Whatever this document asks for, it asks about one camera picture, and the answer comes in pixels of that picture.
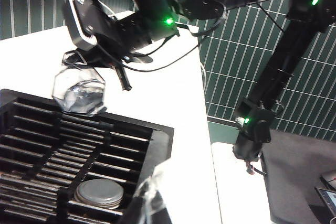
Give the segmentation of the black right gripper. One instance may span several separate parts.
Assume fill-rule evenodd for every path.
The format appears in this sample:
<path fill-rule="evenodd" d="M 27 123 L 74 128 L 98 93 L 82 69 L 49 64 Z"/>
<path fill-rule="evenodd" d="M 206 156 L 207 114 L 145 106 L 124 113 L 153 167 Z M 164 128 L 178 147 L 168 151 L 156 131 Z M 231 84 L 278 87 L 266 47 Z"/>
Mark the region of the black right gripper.
<path fill-rule="evenodd" d="M 91 12 L 92 34 L 97 45 L 91 50 L 92 60 L 151 60 L 148 53 L 137 51 L 152 43 L 151 34 L 141 14 L 133 13 L 125 18 L 109 17 L 103 11 Z M 77 50 L 64 53 L 62 65 L 71 68 L 88 68 L 88 63 Z M 114 63 L 114 69 L 122 90 L 132 89 L 121 63 Z"/>

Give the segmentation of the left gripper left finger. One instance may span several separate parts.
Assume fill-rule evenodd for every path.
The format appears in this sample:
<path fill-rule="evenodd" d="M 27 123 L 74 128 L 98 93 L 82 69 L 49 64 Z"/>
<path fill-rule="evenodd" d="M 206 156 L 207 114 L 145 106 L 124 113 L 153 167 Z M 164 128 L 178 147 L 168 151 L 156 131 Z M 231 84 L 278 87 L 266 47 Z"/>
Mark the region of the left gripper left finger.
<path fill-rule="evenodd" d="M 158 212 L 157 193 L 158 175 L 152 174 L 141 183 L 135 194 L 141 199 L 137 223 L 153 223 L 153 216 Z"/>

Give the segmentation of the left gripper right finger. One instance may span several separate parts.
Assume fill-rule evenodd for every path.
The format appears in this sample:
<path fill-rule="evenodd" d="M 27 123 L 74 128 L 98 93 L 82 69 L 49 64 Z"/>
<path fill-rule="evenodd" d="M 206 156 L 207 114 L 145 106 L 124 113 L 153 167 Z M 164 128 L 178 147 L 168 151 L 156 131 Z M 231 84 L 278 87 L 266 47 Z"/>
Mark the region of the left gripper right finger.
<path fill-rule="evenodd" d="M 156 165 L 151 176 L 150 223 L 171 223 L 165 197 L 170 161 L 167 159 Z"/>

